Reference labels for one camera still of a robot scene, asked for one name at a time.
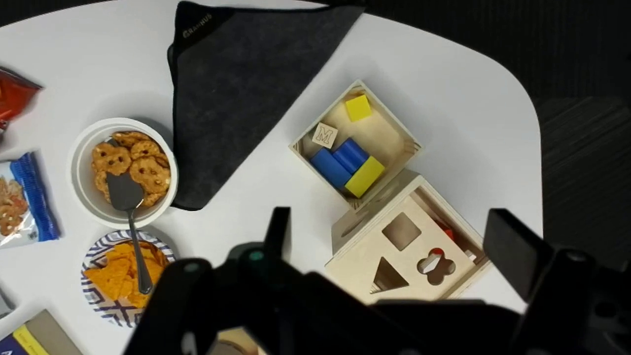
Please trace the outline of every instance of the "red package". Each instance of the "red package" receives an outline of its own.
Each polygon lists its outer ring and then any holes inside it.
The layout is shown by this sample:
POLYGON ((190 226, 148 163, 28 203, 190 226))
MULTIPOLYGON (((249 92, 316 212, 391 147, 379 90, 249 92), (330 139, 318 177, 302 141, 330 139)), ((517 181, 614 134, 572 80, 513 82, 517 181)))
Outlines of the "red package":
POLYGON ((42 86, 0 66, 0 126, 16 118, 42 86))

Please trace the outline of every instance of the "dark floor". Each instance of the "dark floor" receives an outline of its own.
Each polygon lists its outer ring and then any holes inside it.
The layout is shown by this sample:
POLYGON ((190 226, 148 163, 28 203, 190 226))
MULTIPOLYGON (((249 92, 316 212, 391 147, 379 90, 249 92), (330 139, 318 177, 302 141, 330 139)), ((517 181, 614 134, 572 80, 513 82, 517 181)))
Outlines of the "dark floor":
MULTIPOLYGON (((0 25, 85 0, 0 0, 0 25)), ((545 236, 604 264, 631 260, 631 1, 332 0, 365 3, 484 51, 535 98, 545 151, 545 236)))

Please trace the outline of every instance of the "white table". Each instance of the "white table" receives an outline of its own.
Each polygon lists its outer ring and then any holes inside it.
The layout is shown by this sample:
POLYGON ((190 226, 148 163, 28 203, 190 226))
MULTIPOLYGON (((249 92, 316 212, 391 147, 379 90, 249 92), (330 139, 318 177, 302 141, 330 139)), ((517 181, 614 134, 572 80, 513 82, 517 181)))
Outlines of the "white table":
MULTIPOLYGON (((78 203, 70 157, 78 134, 105 116, 148 116, 172 128, 166 49, 174 37, 174 9, 176 0, 117 0, 0 27, 0 63, 46 86, 32 110, 12 122, 0 157, 40 151, 64 230, 58 242, 0 250, 0 285, 20 305, 0 321, 0 337, 50 307, 85 352, 125 348, 131 331, 101 319, 79 287, 83 254, 109 228, 78 203)), ((275 205, 292 205, 290 260, 300 270, 322 268, 332 256, 330 226, 348 205, 288 145, 356 78, 363 78, 425 143, 411 167, 480 232, 490 206, 509 206, 541 234, 541 134, 519 80, 468 47, 375 15, 356 23, 285 120, 206 208, 170 208, 154 226, 174 236, 182 256, 221 264, 233 244, 263 238, 275 205)), ((498 270, 466 295, 523 309, 498 270)))

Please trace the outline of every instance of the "plate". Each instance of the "plate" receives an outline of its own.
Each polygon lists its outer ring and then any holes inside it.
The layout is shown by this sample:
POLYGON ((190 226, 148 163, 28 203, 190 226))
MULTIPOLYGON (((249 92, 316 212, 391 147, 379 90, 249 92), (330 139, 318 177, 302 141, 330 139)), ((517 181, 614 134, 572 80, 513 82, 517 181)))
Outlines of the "plate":
MULTIPOLYGON (((176 260, 174 250, 160 238, 148 234, 148 232, 139 232, 141 240, 147 240, 154 244, 168 262, 176 260)), ((101 236, 85 254, 83 266, 81 266, 81 289, 83 295, 87 297, 89 305, 105 319, 111 323, 117 323, 119 327, 135 327, 141 321, 143 309, 135 307, 133 303, 119 301, 107 297, 99 287, 85 277, 85 270, 89 268, 99 268, 103 266, 105 254, 121 242, 131 240, 129 230, 115 230, 105 236, 101 236)))

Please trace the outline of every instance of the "white bowl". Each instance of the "white bowl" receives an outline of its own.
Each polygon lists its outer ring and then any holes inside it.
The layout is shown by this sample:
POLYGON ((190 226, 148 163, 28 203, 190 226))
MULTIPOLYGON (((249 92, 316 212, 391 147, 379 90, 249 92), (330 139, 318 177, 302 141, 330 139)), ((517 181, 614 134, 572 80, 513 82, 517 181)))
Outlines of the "white bowl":
POLYGON ((148 208, 137 210, 137 226, 147 226, 154 222, 176 199, 176 189, 180 181, 178 163, 172 147, 166 139, 148 124, 133 118, 103 118, 89 128, 85 128, 76 143, 72 159, 72 183, 79 203, 103 224, 113 228, 129 228, 127 212, 117 210, 111 203, 105 201, 101 191, 93 183, 93 147, 101 141, 113 137, 119 130, 139 130, 148 134, 166 153, 172 169, 172 183, 168 193, 148 208))

